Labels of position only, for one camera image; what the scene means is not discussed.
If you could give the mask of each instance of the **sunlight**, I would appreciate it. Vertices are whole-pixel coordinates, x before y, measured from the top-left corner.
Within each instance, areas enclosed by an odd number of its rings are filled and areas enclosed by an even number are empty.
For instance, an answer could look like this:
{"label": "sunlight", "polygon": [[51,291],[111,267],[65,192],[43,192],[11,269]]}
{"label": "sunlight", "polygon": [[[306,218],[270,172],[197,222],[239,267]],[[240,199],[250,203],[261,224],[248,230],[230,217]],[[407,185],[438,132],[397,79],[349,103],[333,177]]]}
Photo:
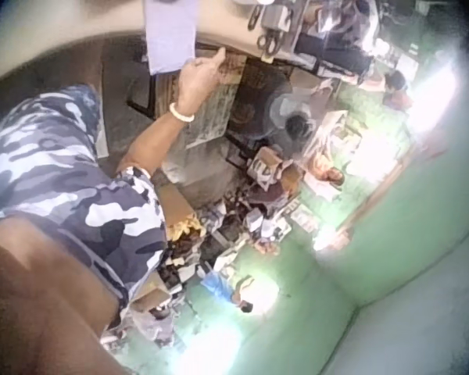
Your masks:
{"label": "sunlight", "polygon": [[242,299],[253,304],[252,314],[268,313],[277,300],[280,288],[267,277],[257,277],[250,287],[242,292]]}
{"label": "sunlight", "polygon": [[456,78],[450,66],[437,72],[414,90],[408,127],[415,134],[432,130],[441,119],[456,89]]}
{"label": "sunlight", "polygon": [[232,326],[218,325],[193,338],[179,358],[177,375],[222,375],[227,373],[242,344],[242,335]]}

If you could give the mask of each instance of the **hand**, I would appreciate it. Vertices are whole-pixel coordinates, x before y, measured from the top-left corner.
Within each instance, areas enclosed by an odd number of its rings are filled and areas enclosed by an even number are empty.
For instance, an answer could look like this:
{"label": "hand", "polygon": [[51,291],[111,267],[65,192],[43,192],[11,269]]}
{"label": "hand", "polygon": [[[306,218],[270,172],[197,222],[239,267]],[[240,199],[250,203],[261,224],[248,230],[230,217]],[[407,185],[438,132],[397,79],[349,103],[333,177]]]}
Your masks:
{"label": "hand", "polygon": [[219,66],[226,59],[226,49],[220,48],[212,58],[199,57],[184,65],[179,76],[177,111],[194,115],[219,84]]}

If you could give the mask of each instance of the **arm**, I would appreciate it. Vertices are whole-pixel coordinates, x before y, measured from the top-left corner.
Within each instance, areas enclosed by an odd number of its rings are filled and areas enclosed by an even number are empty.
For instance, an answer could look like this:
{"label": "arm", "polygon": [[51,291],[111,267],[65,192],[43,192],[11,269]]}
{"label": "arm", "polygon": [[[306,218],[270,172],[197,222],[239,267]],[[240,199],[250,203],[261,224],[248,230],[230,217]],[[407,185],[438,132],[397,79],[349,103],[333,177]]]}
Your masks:
{"label": "arm", "polygon": [[[198,58],[184,65],[179,76],[179,99],[176,106],[181,115],[194,115],[218,85],[218,70],[225,56],[225,49],[221,48],[213,58]],[[129,166],[139,166],[153,175],[183,127],[184,122],[172,113],[161,116],[132,142],[117,171]]]}
{"label": "arm", "polygon": [[[358,76],[355,75],[352,77],[348,77],[343,75],[341,76],[341,80],[343,82],[346,82],[347,84],[356,85],[356,82],[358,81]],[[358,88],[371,92],[385,91],[385,77],[383,74],[375,70],[371,76],[367,77],[363,81],[363,83],[358,86]]]}
{"label": "arm", "polygon": [[236,284],[236,289],[234,290],[233,296],[231,299],[233,302],[239,304],[242,301],[242,292],[248,288],[254,282],[254,278],[251,276],[244,277]]}

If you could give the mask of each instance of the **person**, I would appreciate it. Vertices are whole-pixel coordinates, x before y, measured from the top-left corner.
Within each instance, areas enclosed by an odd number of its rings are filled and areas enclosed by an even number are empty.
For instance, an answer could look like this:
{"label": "person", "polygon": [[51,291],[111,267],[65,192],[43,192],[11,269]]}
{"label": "person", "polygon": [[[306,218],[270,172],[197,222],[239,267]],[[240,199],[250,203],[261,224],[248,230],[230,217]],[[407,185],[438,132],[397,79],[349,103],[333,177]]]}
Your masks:
{"label": "person", "polygon": [[[356,84],[357,77],[341,76],[341,80],[348,84]],[[365,91],[386,92],[394,94],[403,91],[406,88],[406,78],[399,70],[394,70],[390,73],[382,74],[376,69],[361,83],[358,88]]]}
{"label": "person", "polygon": [[184,65],[177,102],[116,177],[99,169],[100,101],[86,85],[27,99],[0,124],[0,374],[121,374],[98,338],[118,325],[166,248],[150,182],[219,82],[225,59]]}
{"label": "person", "polygon": [[247,276],[241,279],[236,284],[236,288],[233,288],[229,281],[217,271],[210,270],[205,274],[205,270],[200,266],[198,275],[202,278],[202,286],[212,293],[218,301],[235,305],[244,313],[252,312],[253,304],[243,300],[242,292],[252,285],[253,277]]}
{"label": "person", "polygon": [[328,155],[316,154],[308,163],[309,172],[319,181],[342,186],[345,182],[344,173],[334,167]]}

